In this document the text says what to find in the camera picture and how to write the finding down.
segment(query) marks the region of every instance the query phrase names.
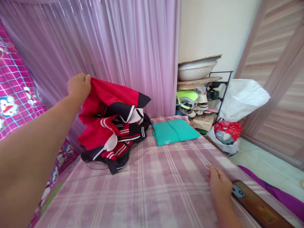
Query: red gift bag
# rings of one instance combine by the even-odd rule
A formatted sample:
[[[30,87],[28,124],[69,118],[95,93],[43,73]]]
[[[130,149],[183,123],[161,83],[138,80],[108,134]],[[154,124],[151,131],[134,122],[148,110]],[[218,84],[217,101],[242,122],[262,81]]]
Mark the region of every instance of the red gift bag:
[[[238,122],[229,122],[227,120],[220,120],[214,125],[214,133],[219,131],[229,133],[234,141],[240,137],[242,133],[242,124]]]

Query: pink plaid bed sheet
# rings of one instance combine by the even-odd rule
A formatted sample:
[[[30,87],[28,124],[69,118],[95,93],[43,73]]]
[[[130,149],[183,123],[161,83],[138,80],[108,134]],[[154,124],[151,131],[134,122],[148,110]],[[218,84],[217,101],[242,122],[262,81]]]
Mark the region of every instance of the pink plaid bed sheet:
[[[127,166],[116,175],[79,161],[36,228],[217,227],[207,164],[223,169],[231,180],[242,180],[291,224],[303,227],[204,137],[158,147],[150,127],[147,138],[132,148]],[[244,227],[260,227],[237,201],[233,203]]]
[[[171,116],[171,117],[156,117],[156,118],[151,119],[151,121],[154,124],[157,124],[157,123],[170,121],[170,120],[176,120],[176,119],[183,119],[186,121],[187,124],[190,124],[188,116],[179,116],[179,115]]]

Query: black cord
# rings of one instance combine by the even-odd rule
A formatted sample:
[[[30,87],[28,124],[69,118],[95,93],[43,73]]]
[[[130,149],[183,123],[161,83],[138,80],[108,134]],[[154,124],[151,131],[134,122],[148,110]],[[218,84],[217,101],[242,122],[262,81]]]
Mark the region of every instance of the black cord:
[[[104,168],[104,169],[96,169],[96,168],[92,168],[92,167],[88,166],[88,164],[90,164],[90,163],[95,163],[95,164],[102,164],[102,165],[106,165],[106,164],[104,164],[104,163],[102,163],[102,162],[97,162],[97,161],[89,161],[89,162],[86,162],[86,163],[85,163],[85,164],[86,164],[86,166],[87,166],[88,168],[90,168],[90,169],[94,169],[94,170],[105,170],[105,169],[108,169],[108,167],[107,167],[107,168]]]

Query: hand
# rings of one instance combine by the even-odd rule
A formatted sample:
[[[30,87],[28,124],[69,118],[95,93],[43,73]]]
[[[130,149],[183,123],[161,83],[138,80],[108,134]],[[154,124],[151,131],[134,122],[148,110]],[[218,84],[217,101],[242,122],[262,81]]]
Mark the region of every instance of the hand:
[[[215,206],[225,204],[231,206],[232,183],[228,177],[219,168],[207,165],[209,168],[209,184],[211,198]]]
[[[91,76],[79,73],[70,78],[67,83],[67,91],[69,92],[69,96],[83,103],[91,91]]]

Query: white plastic bag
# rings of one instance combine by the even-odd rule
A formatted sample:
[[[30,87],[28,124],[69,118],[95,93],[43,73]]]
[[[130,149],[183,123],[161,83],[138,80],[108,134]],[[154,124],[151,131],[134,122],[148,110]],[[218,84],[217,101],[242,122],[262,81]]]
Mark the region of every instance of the white plastic bag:
[[[214,133],[214,126],[211,128],[211,130],[207,133],[207,135],[211,138],[213,142],[215,142],[222,151],[225,152],[225,154],[230,157],[238,152],[238,146],[240,145],[240,139],[237,139],[236,142],[233,143],[233,145],[225,145],[221,143],[220,140],[218,140]]]
[[[237,122],[267,103],[270,96],[255,80],[232,79],[229,82],[219,117]]]

